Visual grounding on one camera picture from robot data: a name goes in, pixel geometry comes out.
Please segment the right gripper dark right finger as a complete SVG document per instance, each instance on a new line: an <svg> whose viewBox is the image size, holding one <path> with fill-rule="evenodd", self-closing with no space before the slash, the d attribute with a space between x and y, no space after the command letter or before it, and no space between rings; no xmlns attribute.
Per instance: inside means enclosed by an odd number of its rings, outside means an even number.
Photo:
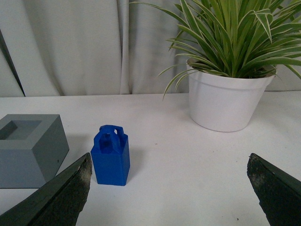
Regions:
<svg viewBox="0 0 301 226"><path fill-rule="evenodd" d="M301 182L252 153L247 176L271 226L301 224Z"/></svg>

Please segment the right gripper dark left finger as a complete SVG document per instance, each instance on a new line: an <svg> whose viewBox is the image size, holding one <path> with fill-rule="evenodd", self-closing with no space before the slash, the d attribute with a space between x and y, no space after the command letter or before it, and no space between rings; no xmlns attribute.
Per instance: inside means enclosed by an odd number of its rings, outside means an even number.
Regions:
<svg viewBox="0 0 301 226"><path fill-rule="evenodd" d="M90 153L0 217L2 226L74 226L87 202L92 175Z"/></svg>

